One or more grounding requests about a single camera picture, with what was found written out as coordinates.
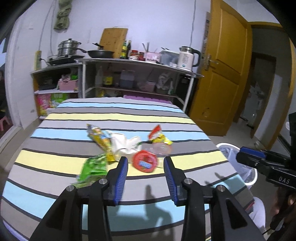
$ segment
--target wooden cutting board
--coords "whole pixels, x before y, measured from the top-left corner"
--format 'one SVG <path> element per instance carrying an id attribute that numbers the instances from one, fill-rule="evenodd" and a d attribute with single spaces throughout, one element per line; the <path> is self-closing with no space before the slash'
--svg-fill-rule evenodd
<path id="1" fill-rule="evenodd" d="M 104 50 L 113 51 L 113 58 L 119 58 L 127 32 L 127 28 L 105 28 L 100 45 L 104 46 Z"/>

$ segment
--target frying pan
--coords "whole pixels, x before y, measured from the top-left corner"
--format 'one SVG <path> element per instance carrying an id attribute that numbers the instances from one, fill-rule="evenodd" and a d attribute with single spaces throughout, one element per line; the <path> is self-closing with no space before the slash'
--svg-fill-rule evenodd
<path id="1" fill-rule="evenodd" d="M 78 49 L 80 51 L 82 51 L 83 53 L 88 53 L 88 55 L 91 58 L 113 58 L 113 51 L 108 51 L 108 50 L 103 50 L 103 46 L 97 44 L 97 43 L 93 43 L 94 45 L 98 46 L 100 49 L 98 50 L 89 50 L 86 51 L 84 49 L 80 49 L 80 48 L 75 48 Z"/>

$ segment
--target white kettle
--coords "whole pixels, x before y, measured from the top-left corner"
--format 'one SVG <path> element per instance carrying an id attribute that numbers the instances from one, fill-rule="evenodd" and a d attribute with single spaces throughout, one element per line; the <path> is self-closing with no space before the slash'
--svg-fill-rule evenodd
<path id="1" fill-rule="evenodd" d="M 200 64 L 200 51 L 195 50 L 191 47 L 182 46 L 180 49 L 179 59 L 177 68 L 184 70 L 192 70 L 192 67 L 196 67 Z M 198 54 L 198 61 L 193 64 L 194 54 Z"/>

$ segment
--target white trash bin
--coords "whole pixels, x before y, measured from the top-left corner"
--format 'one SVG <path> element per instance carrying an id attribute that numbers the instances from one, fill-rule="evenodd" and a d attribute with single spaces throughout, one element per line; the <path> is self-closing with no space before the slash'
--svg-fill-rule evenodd
<path id="1" fill-rule="evenodd" d="M 217 148 L 228 159 L 228 161 L 243 179 L 245 185 L 248 187 L 248 189 L 250 189 L 257 181 L 257 169 L 237 162 L 237 153 L 239 152 L 239 148 L 237 146 L 229 143 L 219 143 Z"/>

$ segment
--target metal screw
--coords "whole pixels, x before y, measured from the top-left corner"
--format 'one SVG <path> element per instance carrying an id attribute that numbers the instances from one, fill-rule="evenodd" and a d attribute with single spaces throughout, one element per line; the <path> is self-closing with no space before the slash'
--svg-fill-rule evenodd
<path id="1" fill-rule="evenodd" d="M 218 186 L 217 186 L 217 189 L 218 189 L 219 191 L 221 191 L 221 192 L 224 192 L 224 191 L 226 190 L 226 187 L 223 186 L 223 185 L 218 185 Z"/>
<path id="2" fill-rule="evenodd" d="M 108 182 L 108 180 L 106 178 L 102 178 L 99 180 L 100 184 L 106 184 Z"/>
<path id="3" fill-rule="evenodd" d="M 67 187 L 66 187 L 66 190 L 67 190 L 68 192 L 71 192 L 71 191 L 74 190 L 74 186 L 73 186 L 73 185 L 67 186 Z"/>
<path id="4" fill-rule="evenodd" d="M 191 179 L 191 178 L 185 178 L 185 179 L 184 179 L 184 182 L 185 182 L 186 184 L 191 184 L 191 183 L 192 183 L 192 179 Z"/>

